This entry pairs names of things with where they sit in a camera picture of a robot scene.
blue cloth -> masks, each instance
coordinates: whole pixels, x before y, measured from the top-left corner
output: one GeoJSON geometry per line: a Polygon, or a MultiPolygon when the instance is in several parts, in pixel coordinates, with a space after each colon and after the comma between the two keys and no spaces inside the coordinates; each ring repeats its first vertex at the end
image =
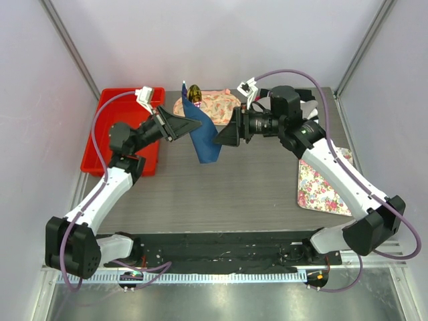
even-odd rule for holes
{"type": "Polygon", "coordinates": [[[181,98],[185,116],[202,122],[201,127],[190,132],[199,162],[201,164],[215,163],[221,150],[220,144],[213,143],[214,137],[218,134],[217,129],[210,117],[187,99],[186,93],[186,84],[183,83],[181,98]]]}

white wall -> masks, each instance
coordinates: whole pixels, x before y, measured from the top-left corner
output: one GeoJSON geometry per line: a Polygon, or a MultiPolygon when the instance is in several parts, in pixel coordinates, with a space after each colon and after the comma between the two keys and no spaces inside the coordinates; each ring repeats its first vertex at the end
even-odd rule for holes
{"type": "Polygon", "coordinates": [[[0,11],[0,319],[29,320],[45,224],[66,213],[96,102],[34,0],[0,11]]]}
{"type": "MultiPolygon", "coordinates": [[[[428,2],[397,1],[343,95],[352,140],[364,174],[407,203],[405,215],[422,236],[409,266],[428,302],[428,2]]],[[[405,226],[407,253],[415,242],[405,226]]]]}
{"type": "MultiPolygon", "coordinates": [[[[337,87],[382,0],[53,0],[97,86],[236,88],[279,68],[337,87]]],[[[278,79],[266,80],[273,86],[278,79]]],[[[291,85],[307,86],[295,76],[291,85]]]]}

red container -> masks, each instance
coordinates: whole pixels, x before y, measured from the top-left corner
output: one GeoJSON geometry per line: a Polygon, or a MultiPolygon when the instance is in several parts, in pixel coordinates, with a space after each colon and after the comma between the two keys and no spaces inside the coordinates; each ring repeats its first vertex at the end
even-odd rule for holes
{"type": "MultiPolygon", "coordinates": [[[[135,91],[140,88],[110,88],[104,89],[101,93],[101,98],[98,103],[97,110],[101,108],[103,103],[107,100],[119,95],[123,92],[135,91]]],[[[156,108],[158,105],[165,102],[165,89],[154,88],[151,105],[156,108]]],[[[127,95],[111,102],[102,111],[98,117],[95,126],[95,138],[100,147],[102,157],[106,164],[110,162],[112,151],[108,148],[109,138],[108,131],[110,127],[116,122],[125,122],[133,128],[137,128],[141,122],[144,122],[149,116],[138,102],[136,102],[135,95],[127,95]]],[[[143,156],[146,159],[146,164],[142,172],[143,176],[153,176],[156,171],[156,164],[158,162],[159,141],[148,145],[146,148],[140,150],[137,155],[143,156]]],[[[94,176],[102,176],[104,174],[101,162],[95,152],[94,144],[92,143],[91,135],[89,134],[88,143],[86,144],[85,154],[82,159],[80,169],[84,173],[90,173],[94,176]]]]}

slotted white strip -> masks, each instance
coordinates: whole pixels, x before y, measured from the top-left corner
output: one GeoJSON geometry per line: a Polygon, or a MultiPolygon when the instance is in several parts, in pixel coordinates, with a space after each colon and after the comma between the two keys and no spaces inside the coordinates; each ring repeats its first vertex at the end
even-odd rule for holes
{"type": "MultiPolygon", "coordinates": [[[[84,280],[84,284],[111,284],[120,281],[120,275],[124,270],[101,270],[97,271],[90,279],[84,280]]],[[[157,274],[144,273],[144,281],[155,278],[157,274]]],[[[70,282],[78,283],[79,278],[70,276],[70,282]]],[[[156,284],[236,284],[236,283],[291,283],[305,282],[306,270],[298,270],[297,273],[282,274],[164,274],[156,284]]],[[[135,284],[139,280],[120,281],[121,284],[135,284]]],[[[58,284],[63,284],[64,279],[59,274],[58,284]]]]}

pink floral cloth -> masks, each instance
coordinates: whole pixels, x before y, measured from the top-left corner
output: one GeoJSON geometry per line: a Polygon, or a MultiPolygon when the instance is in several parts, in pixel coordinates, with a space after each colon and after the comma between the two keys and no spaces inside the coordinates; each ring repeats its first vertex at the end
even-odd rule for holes
{"type": "MultiPolygon", "coordinates": [[[[200,109],[206,113],[214,125],[227,125],[234,107],[241,105],[241,101],[230,93],[230,90],[202,91],[202,103],[200,109]]],[[[181,98],[174,104],[174,114],[184,116],[181,98]]]]}
{"type": "MultiPolygon", "coordinates": [[[[344,158],[352,165],[352,153],[346,148],[339,148],[344,158]]],[[[344,201],[330,184],[303,160],[299,162],[298,204],[304,209],[352,216],[344,201]]]]}

